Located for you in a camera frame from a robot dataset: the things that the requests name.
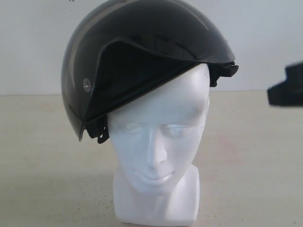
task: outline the mannequin head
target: mannequin head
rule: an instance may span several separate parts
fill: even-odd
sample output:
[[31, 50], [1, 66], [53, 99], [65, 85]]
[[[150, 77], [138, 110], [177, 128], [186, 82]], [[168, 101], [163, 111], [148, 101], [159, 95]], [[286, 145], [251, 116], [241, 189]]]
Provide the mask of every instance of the mannequin head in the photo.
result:
[[111, 112], [108, 132], [133, 188], [170, 193], [190, 167], [209, 107], [206, 64]]

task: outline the black object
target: black object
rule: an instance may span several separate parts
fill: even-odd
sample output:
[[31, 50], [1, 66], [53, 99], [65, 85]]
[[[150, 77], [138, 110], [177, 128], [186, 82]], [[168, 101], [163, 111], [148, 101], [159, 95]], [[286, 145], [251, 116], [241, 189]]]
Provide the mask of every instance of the black object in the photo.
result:
[[182, 0], [108, 0], [78, 25], [62, 64], [62, 98], [81, 141], [108, 139], [107, 114], [201, 63], [211, 87], [238, 66], [216, 26]]
[[270, 106], [303, 107], [303, 62], [286, 66], [286, 80], [267, 90]]

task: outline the white wall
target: white wall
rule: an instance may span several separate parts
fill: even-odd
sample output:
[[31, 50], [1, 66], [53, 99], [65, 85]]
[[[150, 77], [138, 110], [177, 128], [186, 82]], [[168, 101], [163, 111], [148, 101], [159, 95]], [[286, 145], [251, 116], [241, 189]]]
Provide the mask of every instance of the white wall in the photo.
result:
[[[229, 41], [240, 65], [215, 90], [263, 90], [303, 60], [303, 0], [187, 0]], [[60, 94], [61, 61], [77, 24], [103, 0], [1, 0], [0, 95]]]

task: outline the beige table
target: beige table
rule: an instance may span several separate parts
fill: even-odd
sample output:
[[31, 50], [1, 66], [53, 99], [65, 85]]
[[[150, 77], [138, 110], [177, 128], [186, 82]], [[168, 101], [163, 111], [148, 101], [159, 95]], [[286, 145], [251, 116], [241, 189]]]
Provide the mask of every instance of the beige table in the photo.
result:
[[[196, 227], [303, 226], [303, 108], [212, 93], [194, 164]], [[0, 227], [127, 227], [114, 215], [110, 142], [77, 141], [60, 96], [0, 97]]]

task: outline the black helmet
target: black helmet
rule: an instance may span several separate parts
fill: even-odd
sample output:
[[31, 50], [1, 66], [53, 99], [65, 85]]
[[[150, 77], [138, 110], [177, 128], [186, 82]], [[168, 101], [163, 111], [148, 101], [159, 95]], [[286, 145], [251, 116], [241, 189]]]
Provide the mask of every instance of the black helmet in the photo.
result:
[[216, 26], [182, 0], [108, 0], [78, 25], [62, 64], [62, 98], [81, 141], [109, 137], [107, 114], [201, 63], [211, 87], [238, 70]]

